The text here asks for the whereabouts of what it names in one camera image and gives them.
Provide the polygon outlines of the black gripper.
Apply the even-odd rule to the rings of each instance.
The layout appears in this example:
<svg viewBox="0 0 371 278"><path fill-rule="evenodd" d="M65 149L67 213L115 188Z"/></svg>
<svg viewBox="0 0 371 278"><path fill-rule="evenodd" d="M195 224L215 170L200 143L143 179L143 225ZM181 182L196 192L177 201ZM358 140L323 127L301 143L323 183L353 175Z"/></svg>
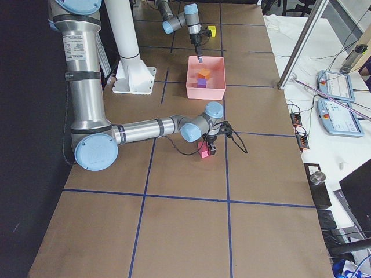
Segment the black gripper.
<svg viewBox="0 0 371 278"><path fill-rule="evenodd" d="M190 34L190 42L191 44L195 45L195 52L197 55L198 62L203 62L203 54L202 54L202 34L200 32Z"/></svg>
<svg viewBox="0 0 371 278"><path fill-rule="evenodd" d="M217 140L218 135L217 134L205 134L204 139L205 142L208 144L208 155L213 156L216 153L216 146L214 145L214 142Z"/></svg>

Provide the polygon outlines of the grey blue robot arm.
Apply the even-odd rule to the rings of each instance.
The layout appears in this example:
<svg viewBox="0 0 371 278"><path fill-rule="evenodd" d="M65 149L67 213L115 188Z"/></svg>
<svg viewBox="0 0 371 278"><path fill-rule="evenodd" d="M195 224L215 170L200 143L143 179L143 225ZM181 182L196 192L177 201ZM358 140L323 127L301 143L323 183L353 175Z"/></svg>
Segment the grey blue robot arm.
<svg viewBox="0 0 371 278"><path fill-rule="evenodd" d="M119 146L179 133L196 142L201 156L215 153L214 141L223 132L224 109L221 100L226 90L224 59L204 56L202 38L211 30L202 26L196 4L173 14L167 1L156 1L163 18L163 29L171 34L186 27L195 55L188 58L187 97L206 100L205 110L188 118L173 115L133 123L111 123L105 103L149 98L154 88L156 68L141 59L130 3L128 1L49 1L49 24L61 33L67 69L65 80L72 95L74 122L71 125L72 150L78 165L89 171L110 167L117 159ZM100 8L105 7L118 51L118 64L111 97L101 85L99 41Z"/></svg>
<svg viewBox="0 0 371 278"><path fill-rule="evenodd" d="M198 62L202 63L202 25L197 5L195 3L186 5L183 12L175 15L169 6L169 1L156 0L154 3L162 16L162 27L166 34L172 34L182 27L188 28L190 42L194 45Z"/></svg>

